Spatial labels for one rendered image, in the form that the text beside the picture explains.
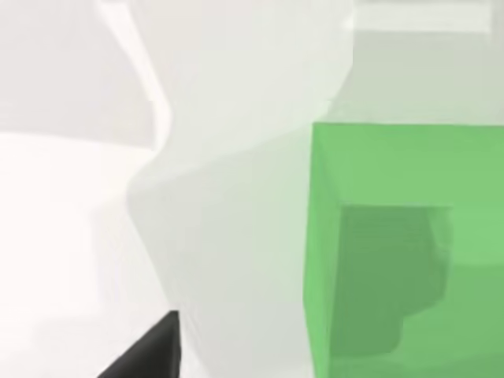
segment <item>cube top face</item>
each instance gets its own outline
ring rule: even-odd
[[[495,184],[502,136],[443,125],[316,127],[303,297],[317,378],[504,376],[504,209],[497,193],[479,200],[450,186]],[[416,173],[430,197],[394,187]],[[352,192],[377,188],[391,194],[363,201]]]
[[[315,124],[313,145],[344,204],[504,205],[504,128]]]

